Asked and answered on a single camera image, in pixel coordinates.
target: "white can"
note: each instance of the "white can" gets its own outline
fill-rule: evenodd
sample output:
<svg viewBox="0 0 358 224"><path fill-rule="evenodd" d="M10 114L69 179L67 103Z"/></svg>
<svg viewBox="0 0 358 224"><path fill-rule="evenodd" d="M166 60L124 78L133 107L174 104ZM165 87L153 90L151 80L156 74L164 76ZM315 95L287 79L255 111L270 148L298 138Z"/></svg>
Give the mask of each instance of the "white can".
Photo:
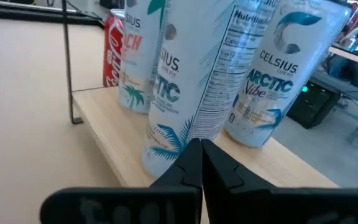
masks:
<svg viewBox="0 0 358 224"><path fill-rule="evenodd" d="M282 0L225 124L235 140L269 140L350 12L327 0Z"/></svg>
<svg viewBox="0 0 358 224"><path fill-rule="evenodd" d="M119 102L130 110L148 113L157 73L164 1L127 0L125 13L124 61L119 78Z"/></svg>
<svg viewBox="0 0 358 224"><path fill-rule="evenodd" d="M191 138L217 135L277 1L167 1L142 156L154 176L166 171Z"/></svg>

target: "wooden shelf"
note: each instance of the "wooden shelf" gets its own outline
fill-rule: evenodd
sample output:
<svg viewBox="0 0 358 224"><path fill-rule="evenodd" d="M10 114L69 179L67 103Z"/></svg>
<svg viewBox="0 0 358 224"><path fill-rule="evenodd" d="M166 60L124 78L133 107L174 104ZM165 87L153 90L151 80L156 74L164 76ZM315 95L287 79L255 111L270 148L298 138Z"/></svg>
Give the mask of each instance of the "wooden shelf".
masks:
<svg viewBox="0 0 358 224"><path fill-rule="evenodd" d="M116 87L78 91L73 97L85 125L120 184L124 187L148 187L154 178L143 168L141 161L147 115L123 108L118 102ZM337 187L273 138L263 149L249 149L221 131L214 142L248 169L276 186ZM203 202L203 224L208 223L205 211Z"/></svg>

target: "red can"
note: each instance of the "red can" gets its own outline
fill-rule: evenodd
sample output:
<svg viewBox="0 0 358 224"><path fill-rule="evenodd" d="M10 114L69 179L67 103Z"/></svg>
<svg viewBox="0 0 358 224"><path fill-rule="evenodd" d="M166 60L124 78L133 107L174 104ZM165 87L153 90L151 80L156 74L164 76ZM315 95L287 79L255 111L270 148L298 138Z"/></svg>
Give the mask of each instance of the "red can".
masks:
<svg viewBox="0 0 358 224"><path fill-rule="evenodd" d="M111 9L110 16L104 25L104 87L118 86L124 40L124 20L123 9Z"/></svg>

